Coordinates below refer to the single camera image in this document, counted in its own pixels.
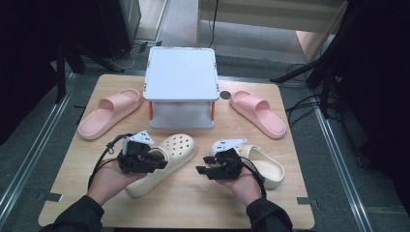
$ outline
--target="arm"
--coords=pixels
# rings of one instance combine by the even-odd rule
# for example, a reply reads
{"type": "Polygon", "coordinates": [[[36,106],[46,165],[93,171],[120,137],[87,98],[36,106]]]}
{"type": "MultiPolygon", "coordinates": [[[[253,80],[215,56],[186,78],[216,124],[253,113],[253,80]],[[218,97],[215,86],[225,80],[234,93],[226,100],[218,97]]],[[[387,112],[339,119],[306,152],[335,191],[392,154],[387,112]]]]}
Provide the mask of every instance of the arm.
{"type": "Polygon", "coordinates": [[[118,161],[103,160],[106,163],[97,172],[87,195],[81,197],[64,211],[54,224],[46,226],[41,231],[101,231],[101,218],[104,210],[102,205],[117,195],[127,185],[144,178],[147,174],[124,174],[118,161]]]}
{"type": "Polygon", "coordinates": [[[252,231],[292,231],[288,214],[280,206],[262,198],[259,185],[246,168],[242,168],[236,180],[217,182],[230,189],[247,206],[252,231]]]}

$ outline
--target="black sleeve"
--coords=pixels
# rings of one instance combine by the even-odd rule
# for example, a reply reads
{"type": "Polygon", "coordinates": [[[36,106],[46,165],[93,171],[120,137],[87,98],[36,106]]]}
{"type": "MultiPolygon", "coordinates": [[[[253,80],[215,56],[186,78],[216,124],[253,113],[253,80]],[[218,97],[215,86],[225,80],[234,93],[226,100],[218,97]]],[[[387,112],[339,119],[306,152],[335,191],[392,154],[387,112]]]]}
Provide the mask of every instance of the black sleeve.
{"type": "Polygon", "coordinates": [[[101,232],[103,213],[103,208],[96,201],[84,195],[41,232],[101,232]]]}
{"type": "Polygon", "coordinates": [[[247,207],[247,214],[251,223],[251,231],[292,231],[292,221],[289,215],[277,204],[259,198],[247,207]]]}

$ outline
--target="white plastic box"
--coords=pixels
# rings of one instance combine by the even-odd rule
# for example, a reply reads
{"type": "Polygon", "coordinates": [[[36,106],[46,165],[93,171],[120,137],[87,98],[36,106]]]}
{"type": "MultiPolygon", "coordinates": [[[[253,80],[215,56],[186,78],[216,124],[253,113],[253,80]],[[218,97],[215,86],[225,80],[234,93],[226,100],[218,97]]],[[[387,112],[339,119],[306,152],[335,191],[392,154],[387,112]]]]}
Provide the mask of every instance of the white plastic box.
{"type": "Polygon", "coordinates": [[[211,128],[220,97],[214,50],[152,47],[143,97],[155,129],[211,128]]]}

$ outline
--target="stool top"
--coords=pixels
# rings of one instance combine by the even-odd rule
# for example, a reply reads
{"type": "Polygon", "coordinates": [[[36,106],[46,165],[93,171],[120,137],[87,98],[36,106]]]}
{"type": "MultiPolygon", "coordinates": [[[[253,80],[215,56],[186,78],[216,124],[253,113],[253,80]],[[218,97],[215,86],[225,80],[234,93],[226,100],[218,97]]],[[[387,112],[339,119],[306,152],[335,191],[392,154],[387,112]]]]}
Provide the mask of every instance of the stool top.
{"type": "Polygon", "coordinates": [[[214,50],[152,47],[143,96],[149,102],[216,101],[220,95],[214,50]]]}

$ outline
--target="footwear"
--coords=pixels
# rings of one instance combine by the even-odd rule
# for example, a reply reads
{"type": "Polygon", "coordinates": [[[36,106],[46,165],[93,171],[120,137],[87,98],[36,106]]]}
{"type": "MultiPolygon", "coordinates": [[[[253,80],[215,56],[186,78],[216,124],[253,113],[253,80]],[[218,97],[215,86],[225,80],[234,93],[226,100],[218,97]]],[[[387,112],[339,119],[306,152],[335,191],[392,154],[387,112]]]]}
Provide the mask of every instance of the footwear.
{"type": "Polygon", "coordinates": [[[134,89],[125,89],[101,99],[99,107],[79,124],[77,132],[85,139],[98,138],[134,112],[142,104],[142,101],[141,94],[134,89]]]}
{"type": "Polygon", "coordinates": [[[130,185],[125,190],[137,197],[148,193],[162,180],[193,159],[197,152],[195,141],[187,134],[174,134],[167,137],[158,146],[152,146],[150,154],[163,155],[168,164],[164,169],[156,169],[148,175],[130,185]]]}
{"type": "MultiPolygon", "coordinates": [[[[213,157],[216,153],[213,152],[215,146],[219,142],[215,142],[208,151],[208,156],[213,157]]],[[[284,168],[276,160],[270,158],[260,147],[256,145],[244,145],[234,147],[236,153],[245,159],[250,160],[257,168],[259,173],[265,178],[263,186],[266,189],[275,189],[284,179],[284,168]]]]}
{"type": "Polygon", "coordinates": [[[230,104],[269,137],[281,138],[285,135],[286,125],[272,111],[266,100],[245,91],[238,91],[232,94],[230,104]]]}

